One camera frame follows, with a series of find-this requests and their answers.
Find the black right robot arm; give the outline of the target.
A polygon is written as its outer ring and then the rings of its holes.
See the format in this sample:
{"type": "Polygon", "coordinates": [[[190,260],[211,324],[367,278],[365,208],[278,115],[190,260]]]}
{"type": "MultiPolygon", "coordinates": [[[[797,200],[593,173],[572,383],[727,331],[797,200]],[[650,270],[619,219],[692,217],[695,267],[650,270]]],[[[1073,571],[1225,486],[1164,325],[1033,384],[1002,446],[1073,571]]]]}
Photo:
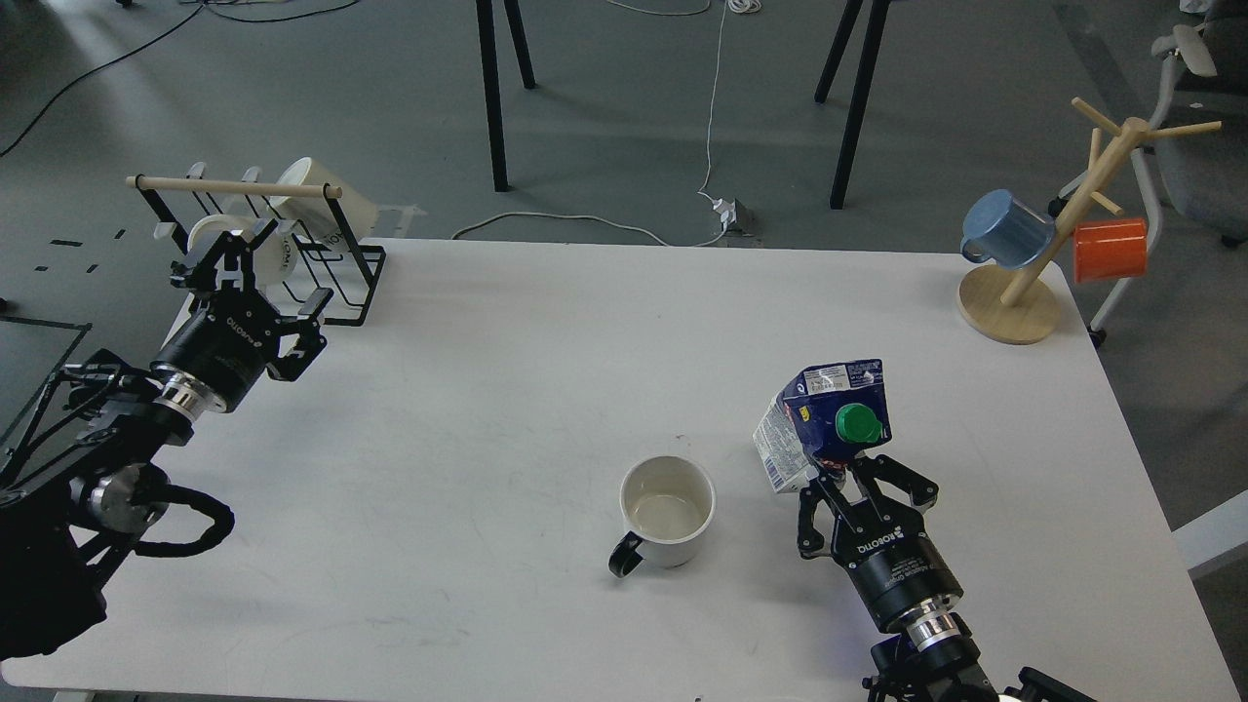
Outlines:
{"type": "Polygon", "coordinates": [[[924,523],[938,486],[889,456],[807,462],[799,488],[797,550],[845,570],[882,643],[862,680],[870,701],[1087,701],[1031,667],[995,688],[970,626],[956,613],[963,588],[924,523]]]}

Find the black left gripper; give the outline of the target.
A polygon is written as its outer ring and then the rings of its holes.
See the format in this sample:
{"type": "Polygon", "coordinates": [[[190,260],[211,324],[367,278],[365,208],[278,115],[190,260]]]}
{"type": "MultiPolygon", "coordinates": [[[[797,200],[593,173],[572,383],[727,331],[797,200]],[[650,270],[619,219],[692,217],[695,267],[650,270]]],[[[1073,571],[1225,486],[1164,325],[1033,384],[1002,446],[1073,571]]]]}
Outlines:
{"type": "Polygon", "coordinates": [[[314,289],[293,316],[281,316],[255,287],[255,246],[278,227],[278,219],[262,219],[253,242],[222,232],[200,240],[173,259],[170,284],[186,294],[192,314],[151,363],[160,378],[187,373],[213,392],[218,412],[238,407],[266,370],[270,378],[293,382],[329,342],[322,334],[331,289],[314,289]]]}

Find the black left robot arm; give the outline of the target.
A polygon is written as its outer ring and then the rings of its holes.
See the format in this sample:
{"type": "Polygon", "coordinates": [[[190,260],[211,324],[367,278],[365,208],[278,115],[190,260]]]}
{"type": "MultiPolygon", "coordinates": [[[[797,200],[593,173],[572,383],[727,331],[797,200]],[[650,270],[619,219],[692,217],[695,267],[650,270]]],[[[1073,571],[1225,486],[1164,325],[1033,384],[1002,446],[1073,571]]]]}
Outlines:
{"type": "Polygon", "coordinates": [[[150,368],[107,350],[50,373],[2,466],[4,660],[46,656],[106,617],[104,587],[129,556],[203,555],[235,528],[227,505],[171,483],[154,457],[205,412],[237,408],[268,373],[293,381],[327,345],[329,289],[282,315],[255,280],[281,219],[201,235],[171,267],[190,319],[150,368]]]}

